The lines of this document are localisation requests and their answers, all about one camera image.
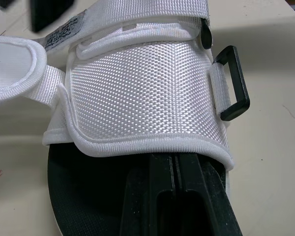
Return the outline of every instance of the white nylon strap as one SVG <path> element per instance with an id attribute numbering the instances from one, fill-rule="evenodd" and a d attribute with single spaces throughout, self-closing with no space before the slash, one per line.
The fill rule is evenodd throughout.
<path id="1" fill-rule="evenodd" d="M 211 78 L 216 113 L 220 115 L 231 106 L 224 66 L 220 63 L 214 63 L 209 70 L 209 74 Z"/>
<path id="2" fill-rule="evenodd" d="M 0 36 L 0 102 L 25 96 L 56 106 L 65 73 L 47 65 L 45 49 L 32 40 Z"/>
<path id="3" fill-rule="evenodd" d="M 137 23 L 209 24 L 207 0 L 99 0 L 45 38 L 37 39 L 48 54 L 93 33 L 107 34 Z"/>
<path id="4" fill-rule="evenodd" d="M 64 82 L 65 73 L 52 66 L 46 66 L 46 71 L 39 84 L 24 97 L 43 103 L 52 110 L 57 105 L 57 86 Z"/>

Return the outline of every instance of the white tabletop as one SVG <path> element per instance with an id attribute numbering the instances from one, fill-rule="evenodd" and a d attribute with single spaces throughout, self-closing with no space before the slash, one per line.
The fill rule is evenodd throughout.
<path id="1" fill-rule="evenodd" d="M 78 1 L 43 34 L 93 2 Z M 0 13 L 0 34 L 41 37 L 28 29 L 25 0 L 15 7 Z M 237 220 L 244 236 L 295 236 L 295 12 L 284 0 L 209 0 L 209 10 L 213 55 L 237 46 L 251 99 L 228 129 Z M 47 107 L 24 98 L 0 107 L 0 236 L 59 236 L 41 145 L 49 119 Z"/>

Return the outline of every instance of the woven nylon fabric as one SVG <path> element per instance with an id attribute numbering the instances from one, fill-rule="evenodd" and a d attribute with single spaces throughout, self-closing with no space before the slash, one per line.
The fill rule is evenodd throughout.
<path id="1" fill-rule="evenodd" d="M 224 66 L 220 63 L 214 63 L 211 66 L 209 73 L 216 113 L 219 115 L 231 106 L 231 99 L 228 93 L 228 85 L 226 83 Z"/>
<path id="2" fill-rule="evenodd" d="M 226 146 L 214 116 L 209 67 L 194 41 L 148 43 L 77 59 L 71 69 L 77 125 L 94 139 L 187 133 Z"/>
<path id="3" fill-rule="evenodd" d="M 131 24 L 193 22 L 200 27 L 201 18 L 209 24 L 207 0 L 99 0 L 82 14 L 83 24 L 78 32 L 70 20 L 63 27 L 65 32 L 57 33 L 56 37 L 51 33 L 37 42 L 47 46 L 47 53 L 51 54 L 93 33 L 104 37 Z"/>
<path id="4" fill-rule="evenodd" d="M 39 84 L 24 96 L 54 109 L 57 104 L 57 85 L 62 83 L 64 78 L 65 73 L 63 71 L 47 65 Z"/>
<path id="5" fill-rule="evenodd" d="M 43 136 L 43 145 L 73 142 L 68 132 L 62 105 L 56 106 L 47 131 Z"/>

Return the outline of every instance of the black plastic base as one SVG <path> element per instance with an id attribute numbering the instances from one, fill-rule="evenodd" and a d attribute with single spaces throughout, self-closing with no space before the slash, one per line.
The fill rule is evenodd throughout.
<path id="1" fill-rule="evenodd" d="M 48 186 L 63 236 L 240 236 L 225 169 L 193 153 L 94 158 L 50 146 Z"/>

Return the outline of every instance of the black rubber pad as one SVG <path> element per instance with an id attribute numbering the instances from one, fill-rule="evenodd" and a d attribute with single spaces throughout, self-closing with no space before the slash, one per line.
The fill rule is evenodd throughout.
<path id="1" fill-rule="evenodd" d="M 94 158 L 73 143 L 50 145 L 49 194 L 63 236 L 118 236 L 128 172 L 145 159 Z"/>

